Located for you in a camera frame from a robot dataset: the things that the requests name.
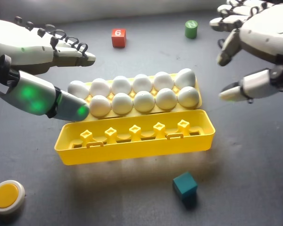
background wall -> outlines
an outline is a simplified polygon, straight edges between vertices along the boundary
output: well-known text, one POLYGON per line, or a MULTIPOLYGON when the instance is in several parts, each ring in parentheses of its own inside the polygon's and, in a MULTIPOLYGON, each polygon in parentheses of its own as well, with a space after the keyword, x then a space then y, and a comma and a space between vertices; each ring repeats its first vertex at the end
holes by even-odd
POLYGON ((0 0, 0 19, 34 24, 214 9, 225 0, 0 0))

yellow plastic tray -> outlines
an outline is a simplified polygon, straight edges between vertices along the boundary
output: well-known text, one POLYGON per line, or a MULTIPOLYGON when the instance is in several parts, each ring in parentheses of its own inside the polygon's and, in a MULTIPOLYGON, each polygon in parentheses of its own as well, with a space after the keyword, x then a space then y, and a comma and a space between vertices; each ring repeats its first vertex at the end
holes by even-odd
MULTIPOLYGON (((173 78, 173 80, 175 79, 175 76, 177 75, 176 73, 174 74, 170 74, 171 77, 173 78)), ((153 81, 154 79, 154 76, 149 76, 149 78, 153 81)), ((134 78, 129 78, 128 79, 130 82, 133 82, 134 81, 134 78)), ((113 80, 109 80, 107 81, 109 84, 112 84, 113 80)), ((90 87, 92 84, 92 82, 87 82, 86 85, 88 87, 90 87)), ((195 106, 195 107, 192 107, 192 108, 187 108, 187 107, 183 107, 181 106, 179 103, 177 103, 177 105, 172 108, 171 110, 162 110, 160 109, 159 107, 157 107, 156 105, 154 106, 154 108, 150 111, 150 112, 147 112, 147 113, 141 113, 139 111, 137 111, 134 107, 133 109, 126 115, 119 115, 119 114, 116 114, 114 113, 112 110, 105 116, 103 117, 94 117, 92 114, 89 114, 88 117, 84 120, 84 121, 92 121, 92 120, 98 120, 98 119, 109 119, 109 118, 117 118, 117 117, 130 117, 130 116, 137 116, 137 115, 145 115, 145 114, 153 114, 153 113, 161 113, 161 112, 182 112, 182 111, 188 111, 188 110, 192 110, 192 109, 196 109, 196 108, 199 108, 202 104, 202 100, 201 100, 201 95, 200 95, 200 91, 199 91, 199 87, 198 87, 198 83, 197 83, 197 80, 196 80, 196 83, 195 83, 195 89, 198 91, 198 94, 199 94, 199 102, 198 104, 195 106)), ((178 92, 180 91, 176 86, 173 87, 172 89, 174 91, 174 93, 176 94, 176 96, 178 95, 178 92)), ((154 98, 156 98, 156 95, 157 95, 157 91, 153 88, 152 91, 150 92, 154 98)), ((131 93, 129 93, 129 96, 131 97, 131 99, 133 100, 134 97, 135 97, 135 92, 132 90, 131 93)), ((113 93, 110 93, 110 95, 108 96, 108 100, 111 102, 112 99, 113 99, 114 95, 113 93)), ((87 103, 89 104, 90 101, 91 101, 91 96, 88 96, 85 100, 87 101, 87 103)))
POLYGON ((55 150, 66 165, 205 151, 215 129, 203 110, 65 125, 55 150))

white egg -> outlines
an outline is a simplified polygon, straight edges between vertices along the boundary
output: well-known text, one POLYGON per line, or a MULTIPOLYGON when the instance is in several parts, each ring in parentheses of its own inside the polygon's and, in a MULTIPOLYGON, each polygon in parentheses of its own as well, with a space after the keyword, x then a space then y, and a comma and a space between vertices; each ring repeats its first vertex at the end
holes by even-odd
POLYGON ((164 110, 172 109, 177 104, 175 93, 168 88, 161 89, 156 95, 156 105, 164 110))
POLYGON ((133 108, 133 101, 126 93, 118 93, 113 97, 111 105, 116 114, 127 114, 133 108))
POLYGON ((111 103, 102 95, 95 95, 89 104, 90 113, 96 117, 101 117, 111 111, 111 103))
POLYGON ((180 70, 175 77, 175 86, 179 89, 186 86, 195 87, 195 82, 195 73, 190 68, 180 70))
POLYGON ((151 93, 147 91, 138 92, 133 100, 134 108, 139 112, 148 112, 155 106, 155 100, 151 93))
POLYGON ((131 89, 132 87, 129 80, 124 76, 115 77, 111 85, 111 90, 114 95, 118 93, 129 94, 131 89))
POLYGON ((89 96, 89 88, 82 81, 72 81, 69 83, 67 92, 82 99, 89 96))
POLYGON ((96 95, 108 97, 111 89, 109 83, 106 80, 98 78, 93 80, 93 82, 91 83, 89 92, 92 97, 96 95))
POLYGON ((160 91, 163 88, 172 89, 174 87, 174 81, 168 73, 158 72, 154 76, 153 86, 157 91, 160 91))
POLYGON ((199 94, 195 88, 187 86, 178 92, 177 99, 184 107, 195 107, 199 102, 199 94))
POLYGON ((135 93, 140 91, 150 92, 152 90, 153 83, 145 74, 138 74, 135 76, 132 83, 132 89, 135 93))

gray table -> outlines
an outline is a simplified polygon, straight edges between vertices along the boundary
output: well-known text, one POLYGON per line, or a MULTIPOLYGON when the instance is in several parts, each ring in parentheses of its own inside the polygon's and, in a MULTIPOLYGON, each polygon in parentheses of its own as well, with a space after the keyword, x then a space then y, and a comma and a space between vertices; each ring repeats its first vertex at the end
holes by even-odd
POLYGON ((283 94, 252 105, 218 99, 225 85, 271 65, 242 51, 228 66, 218 66, 216 42, 227 33, 210 29, 215 16, 202 12, 59 26, 88 43, 97 61, 87 68, 52 68, 40 77, 66 90, 72 80, 189 67, 197 75, 201 108, 217 132, 207 152, 65 166, 53 148, 65 122, 29 115, 0 99, 0 182, 14 179, 26 190, 22 213, 9 223, 283 226, 283 94), (199 22, 195 40, 183 34, 189 19, 199 22), (112 47, 111 29, 117 27, 127 29, 125 49, 112 47), (172 179, 185 171, 199 184, 191 210, 172 189, 172 179))

blue block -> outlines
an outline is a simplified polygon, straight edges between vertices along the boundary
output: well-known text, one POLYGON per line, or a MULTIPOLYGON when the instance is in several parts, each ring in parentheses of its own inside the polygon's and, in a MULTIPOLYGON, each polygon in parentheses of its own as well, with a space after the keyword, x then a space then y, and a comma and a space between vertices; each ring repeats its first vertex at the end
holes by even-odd
POLYGON ((174 178, 173 186, 181 200, 195 194, 198 187, 196 181, 189 172, 174 178))

